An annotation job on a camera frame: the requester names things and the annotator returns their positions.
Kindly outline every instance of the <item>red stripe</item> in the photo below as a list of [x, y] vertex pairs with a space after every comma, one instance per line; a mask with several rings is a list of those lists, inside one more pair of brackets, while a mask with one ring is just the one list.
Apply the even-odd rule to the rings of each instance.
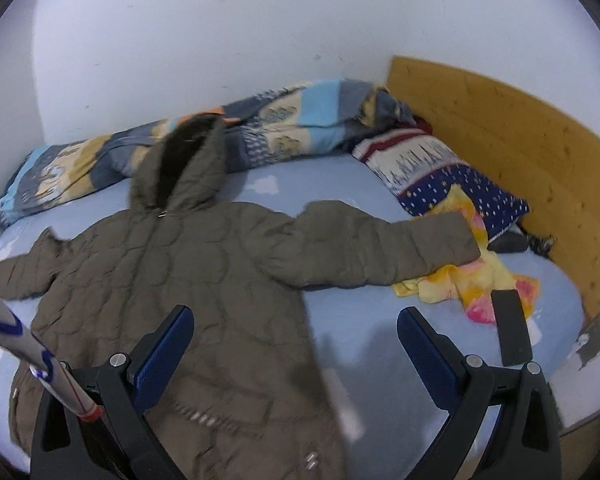
[[80, 396], [78, 395], [78, 393], [75, 391], [74, 385], [73, 383], [69, 380], [69, 374], [67, 373], [67, 371], [64, 369], [64, 367], [62, 365], [60, 365], [60, 369], [62, 370], [62, 373], [64, 374], [64, 378], [66, 379], [66, 381], [69, 383], [69, 386], [71, 387], [72, 392], [74, 393], [75, 399], [78, 401], [78, 404], [80, 404], [80, 407], [82, 408], [82, 412], [86, 412], [87, 409], [84, 407], [84, 404], [82, 403], [82, 401], [80, 400]]
[[368, 158], [375, 152], [381, 152], [382, 150], [386, 150], [387, 148], [395, 146], [396, 144], [400, 144], [404, 140], [413, 139], [413, 137], [420, 136], [431, 136], [431, 134], [428, 134], [427, 132], [424, 132], [422, 130], [412, 130], [412, 133], [397, 134], [395, 137], [391, 137], [390, 139], [378, 140], [378, 142], [373, 142], [366, 149], [365, 154], [360, 158], [360, 162], [368, 161]]
[[103, 410], [97, 404], [94, 408], [93, 413], [80, 417], [80, 420], [83, 420], [84, 422], [95, 422], [98, 420], [102, 416]]

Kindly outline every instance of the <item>pillow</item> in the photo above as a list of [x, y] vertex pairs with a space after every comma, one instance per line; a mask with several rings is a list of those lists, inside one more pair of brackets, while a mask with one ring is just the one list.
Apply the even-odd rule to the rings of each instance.
[[526, 200], [503, 190], [460, 159], [444, 142], [417, 128], [392, 130], [363, 140], [352, 152], [389, 188], [413, 216], [424, 215], [459, 184], [497, 238], [529, 212]]
[[0, 197], [0, 228], [130, 177], [149, 148], [178, 121], [156, 121], [112, 135], [33, 150]]

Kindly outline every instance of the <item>wooden headboard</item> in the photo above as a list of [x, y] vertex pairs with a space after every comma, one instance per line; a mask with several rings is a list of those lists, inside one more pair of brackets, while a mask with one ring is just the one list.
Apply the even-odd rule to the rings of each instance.
[[600, 312], [600, 138], [551, 105], [451, 66], [394, 57], [387, 86], [434, 134], [528, 200], [523, 226], [552, 234], [552, 259]]

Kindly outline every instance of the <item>blue gripper pad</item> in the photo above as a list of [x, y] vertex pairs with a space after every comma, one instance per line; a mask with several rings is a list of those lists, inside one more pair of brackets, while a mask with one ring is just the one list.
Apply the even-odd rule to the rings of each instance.
[[193, 329], [193, 313], [186, 306], [179, 305], [156, 332], [142, 338], [136, 346], [139, 352], [135, 349], [131, 353], [128, 378], [134, 386], [131, 401], [138, 413], [144, 413], [160, 400], [189, 346]]
[[398, 315], [397, 328], [398, 338], [431, 399], [440, 410], [453, 415], [461, 399], [460, 377], [456, 373], [457, 366], [454, 370], [441, 351], [452, 360], [458, 360], [458, 365], [461, 365], [462, 354], [448, 337], [437, 334], [413, 306]]

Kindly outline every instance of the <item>olive green puffer jacket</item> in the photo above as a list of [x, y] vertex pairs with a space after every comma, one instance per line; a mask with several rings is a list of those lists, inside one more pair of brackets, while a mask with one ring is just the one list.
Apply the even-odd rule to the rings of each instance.
[[[129, 352], [176, 304], [196, 330], [148, 421], [188, 478], [346, 477], [344, 448], [312, 351], [300, 289], [390, 285], [479, 256], [459, 214], [389, 224], [342, 202], [297, 218], [216, 203], [222, 121], [192, 118], [153, 147], [130, 208], [74, 240], [44, 231], [0, 262], [5, 299], [44, 294], [31, 325], [73, 368]], [[42, 387], [21, 365], [13, 439], [30, 450]]]

